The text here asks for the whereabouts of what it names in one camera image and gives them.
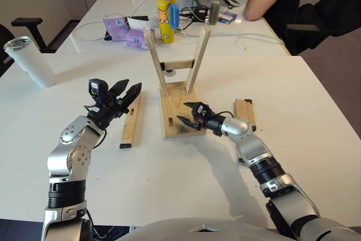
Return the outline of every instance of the yellow cup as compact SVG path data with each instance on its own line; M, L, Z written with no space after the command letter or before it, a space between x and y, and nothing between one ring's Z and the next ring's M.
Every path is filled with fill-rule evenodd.
M179 9L175 0L158 1L158 21L163 43L174 41L174 30L179 25Z

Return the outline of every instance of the office chair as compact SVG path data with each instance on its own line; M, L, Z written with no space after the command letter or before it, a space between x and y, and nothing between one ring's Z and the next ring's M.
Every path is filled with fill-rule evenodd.
M295 24L287 24L285 45L291 55L316 48L328 36L361 27L360 0L320 0L298 8Z
M0 25L0 77L9 69L14 63L14 60L5 53L3 47L6 42L14 39L14 35L3 25Z
M11 22L13 27L26 27L30 33L32 34L35 42L37 43L39 50L41 53L55 53L55 49L50 49L44 43L44 39L41 36L38 25L42 23L43 20L41 18L16 18L14 21Z

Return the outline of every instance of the white tumbler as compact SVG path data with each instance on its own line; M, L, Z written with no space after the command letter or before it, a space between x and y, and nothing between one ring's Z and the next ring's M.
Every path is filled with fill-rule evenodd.
M39 86L50 87L56 83L54 72L30 37L24 36L8 41L4 45L4 51Z

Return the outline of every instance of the white table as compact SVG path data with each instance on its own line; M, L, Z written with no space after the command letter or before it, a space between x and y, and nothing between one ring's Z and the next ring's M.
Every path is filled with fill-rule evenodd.
M112 13L122 13L125 16L130 16L133 11L144 0L97 0L97 2L91 7L90 11L84 16L78 27L99 21L99 24L91 24L83 27L76 34L71 34L62 46L58 49L58 53L133 53L136 54L141 49L135 49L128 47L125 42L111 42L111 41L81 41L78 38L86 40L94 40L104 37L105 26L102 23L103 16ZM247 21L244 16L244 8L247 0L237 0L241 3L241 7L230 10L231 12L238 14L237 19L230 25L217 23L217 25L210 26L212 32L229 32L232 34L239 33L257 33L271 37L275 37L273 31L268 26L264 19L257 21ZM156 8L156 0L146 2L135 15L147 15L149 18L153 16ZM186 29L187 34L199 34L202 23L193 23ZM287 50L281 44L276 41L264 37L256 37L257 39L241 38L237 44L245 47L246 50L239 50L234 46L236 40L235 37L212 37L209 40L210 55L237 55L241 56L255 56L255 55L273 55L273 56L285 56L288 55ZM158 41L159 54L183 55L184 52L193 52L196 47L196 38L184 38L175 36L175 42L171 45L163 44Z
M58 77L41 89L14 64L0 78L0 218L42 221L46 160L66 125L92 104L88 79L143 83L135 146L118 148L125 117L93 151L86 199L94 222L144 225L172 217L240 219L274 228L258 183L226 137L164 140L159 82L149 55L45 55ZM183 80L186 70L171 80ZM256 134L322 215L360 226L361 141L300 57L207 57L195 85L214 111L251 98Z

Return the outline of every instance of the glass bottle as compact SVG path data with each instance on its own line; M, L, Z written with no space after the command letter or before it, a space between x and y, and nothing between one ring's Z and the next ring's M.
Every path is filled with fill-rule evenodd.
M223 0L212 0L209 11L209 24L215 25L218 21L219 10Z

